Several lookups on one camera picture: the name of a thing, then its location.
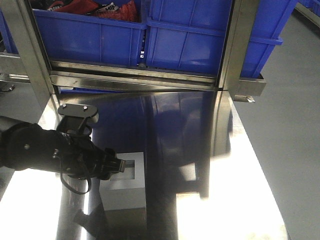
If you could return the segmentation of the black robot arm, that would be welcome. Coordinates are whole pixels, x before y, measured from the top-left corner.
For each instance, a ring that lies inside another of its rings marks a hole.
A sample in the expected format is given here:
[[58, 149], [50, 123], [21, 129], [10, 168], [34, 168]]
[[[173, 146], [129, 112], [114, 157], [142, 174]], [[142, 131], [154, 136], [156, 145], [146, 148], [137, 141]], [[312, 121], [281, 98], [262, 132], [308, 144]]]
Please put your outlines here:
[[0, 118], [0, 165], [15, 171], [26, 169], [108, 180], [122, 173], [126, 162], [111, 149], [101, 150], [88, 136], [45, 130], [6, 116]]

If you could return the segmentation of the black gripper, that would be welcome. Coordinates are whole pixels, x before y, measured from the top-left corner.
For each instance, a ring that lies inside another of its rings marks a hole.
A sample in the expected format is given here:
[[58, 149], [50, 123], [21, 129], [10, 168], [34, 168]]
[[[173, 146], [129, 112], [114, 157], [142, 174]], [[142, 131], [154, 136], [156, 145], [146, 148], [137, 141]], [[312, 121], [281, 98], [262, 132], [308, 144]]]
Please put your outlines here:
[[112, 148], [94, 145], [89, 136], [63, 134], [66, 143], [59, 150], [60, 171], [72, 178], [108, 180], [125, 171], [125, 161]]

